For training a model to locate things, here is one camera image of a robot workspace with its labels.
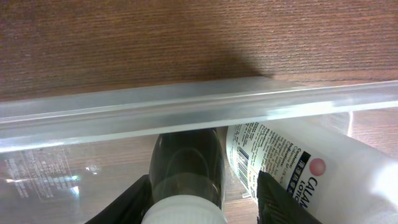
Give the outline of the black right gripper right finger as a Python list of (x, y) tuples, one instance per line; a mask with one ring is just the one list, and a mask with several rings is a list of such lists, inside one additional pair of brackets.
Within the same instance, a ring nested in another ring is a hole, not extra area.
[(267, 172), (257, 178), (258, 224), (321, 224)]

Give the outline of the dark bottle white cap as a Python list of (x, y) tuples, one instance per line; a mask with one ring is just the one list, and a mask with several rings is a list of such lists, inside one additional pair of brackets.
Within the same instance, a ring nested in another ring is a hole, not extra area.
[(214, 128), (160, 134), (149, 179), (154, 203), (143, 223), (227, 222), (223, 151)]

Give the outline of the white calamine lotion bottle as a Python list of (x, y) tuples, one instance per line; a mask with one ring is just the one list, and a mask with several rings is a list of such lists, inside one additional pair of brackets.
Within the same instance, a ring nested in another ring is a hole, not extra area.
[(263, 171), (322, 223), (397, 223), (397, 161), (344, 134), (299, 119), (237, 124), (226, 153), (254, 199)]

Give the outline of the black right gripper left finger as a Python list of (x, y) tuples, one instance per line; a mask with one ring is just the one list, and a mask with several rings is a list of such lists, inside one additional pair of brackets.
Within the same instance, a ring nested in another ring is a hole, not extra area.
[(141, 224), (153, 204), (152, 185), (146, 174), (85, 224)]

